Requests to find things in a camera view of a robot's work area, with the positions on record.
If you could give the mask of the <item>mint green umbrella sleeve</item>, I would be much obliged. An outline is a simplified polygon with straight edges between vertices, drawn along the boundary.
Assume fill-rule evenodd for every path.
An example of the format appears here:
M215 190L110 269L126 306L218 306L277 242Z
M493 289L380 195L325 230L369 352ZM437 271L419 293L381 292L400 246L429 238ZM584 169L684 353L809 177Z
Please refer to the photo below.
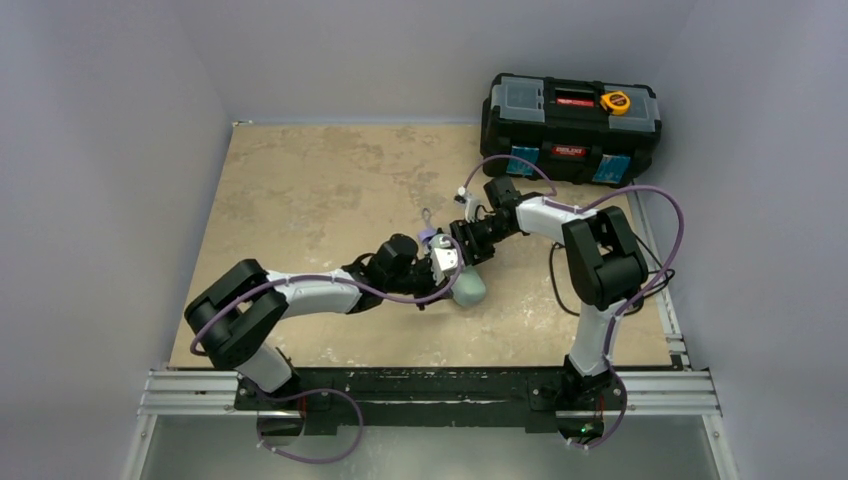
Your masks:
M464 267L451 288L452 300L462 308L480 304L486 294L487 288L480 273L471 265Z

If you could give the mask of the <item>lavender umbrella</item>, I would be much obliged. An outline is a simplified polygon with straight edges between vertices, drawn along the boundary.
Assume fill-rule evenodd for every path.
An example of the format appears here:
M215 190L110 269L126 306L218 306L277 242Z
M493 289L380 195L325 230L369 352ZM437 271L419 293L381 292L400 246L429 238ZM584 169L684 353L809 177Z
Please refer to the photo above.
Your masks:
M424 224L424 227L417 234L417 238L421 246L425 249L430 248L431 239L438 233L437 229L432 225L431 219L431 210L427 207L423 208L421 210L421 220Z

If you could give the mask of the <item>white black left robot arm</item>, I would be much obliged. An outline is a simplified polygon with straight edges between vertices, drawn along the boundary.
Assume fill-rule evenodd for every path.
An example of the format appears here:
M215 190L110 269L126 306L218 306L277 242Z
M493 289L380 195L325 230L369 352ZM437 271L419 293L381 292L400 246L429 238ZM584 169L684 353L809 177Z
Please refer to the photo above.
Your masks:
M461 268L444 235L433 237L421 254L415 239L394 234L376 251L324 273L281 273L245 259L185 307L183 318L194 334L190 351L275 394L297 377L290 360L268 341L281 320L357 314L385 301L424 308L448 294Z

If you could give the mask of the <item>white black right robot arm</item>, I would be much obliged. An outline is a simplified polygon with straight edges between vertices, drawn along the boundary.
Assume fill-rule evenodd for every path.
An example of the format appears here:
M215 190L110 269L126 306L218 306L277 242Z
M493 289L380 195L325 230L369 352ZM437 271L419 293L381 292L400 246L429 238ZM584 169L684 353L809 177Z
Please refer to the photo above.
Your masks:
M477 214L479 199L467 187L459 187L454 197L464 217L449 228L465 263L476 266L491 259L496 244L515 234L541 235L562 246L581 309L558 395L576 401L606 388L612 381L614 320L649 273L626 215L618 207L581 210L538 192L523 194L507 176L490 180L484 190L491 210L483 216Z

